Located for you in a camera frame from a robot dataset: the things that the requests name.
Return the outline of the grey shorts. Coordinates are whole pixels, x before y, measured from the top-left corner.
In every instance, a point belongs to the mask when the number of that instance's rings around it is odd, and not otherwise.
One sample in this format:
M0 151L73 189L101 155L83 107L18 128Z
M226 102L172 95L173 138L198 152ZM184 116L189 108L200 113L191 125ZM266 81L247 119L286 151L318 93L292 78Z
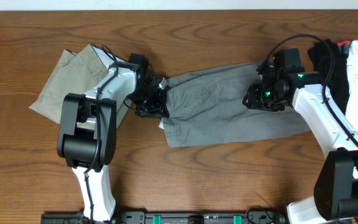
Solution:
M167 80L168 118L161 124L170 147L287 138L308 132L292 108L269 112L242 104L248 87L260 80L254 63L185 73Z

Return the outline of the khaki shorts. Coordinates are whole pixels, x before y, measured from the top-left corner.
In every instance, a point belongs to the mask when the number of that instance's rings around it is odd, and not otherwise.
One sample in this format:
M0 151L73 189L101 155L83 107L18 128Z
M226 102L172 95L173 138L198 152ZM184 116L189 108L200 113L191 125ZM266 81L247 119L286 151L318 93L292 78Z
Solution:
M65 50L39 97L29 108L59 123L66 95L86 94L95 98L97 88L114 75L115 69L109 68L112 63L101 49L92 45L87 45L78 54ZM117 77L103 88L100 98L109 98L117 103L116 126L120 125L128 111L124 98L134 88L135 72L128 68L120 68Z

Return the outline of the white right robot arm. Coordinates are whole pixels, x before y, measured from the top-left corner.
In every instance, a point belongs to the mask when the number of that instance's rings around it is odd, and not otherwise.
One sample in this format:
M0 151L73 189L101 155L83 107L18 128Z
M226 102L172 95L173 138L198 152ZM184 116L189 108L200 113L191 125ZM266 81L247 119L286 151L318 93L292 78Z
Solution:
M306 121L325 162L313 195L286 207L288 223L343 223L358 219L358 132L331 98L318 72L289 73L252 84L243 99L248 109L292 107Z

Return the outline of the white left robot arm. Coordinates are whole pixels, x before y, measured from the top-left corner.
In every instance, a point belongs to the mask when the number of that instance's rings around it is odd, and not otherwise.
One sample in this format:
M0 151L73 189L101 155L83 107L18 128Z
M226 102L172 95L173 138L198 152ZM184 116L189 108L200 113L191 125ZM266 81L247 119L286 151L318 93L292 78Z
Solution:
M81 188L85 209L82 223L110 223L116 201L109 183L109 164L116 150L117 107L142 118L167 118L167 84L147 72L149 61L114 62L106 80L94 93L69 93L63 100L57 152L72 168Z

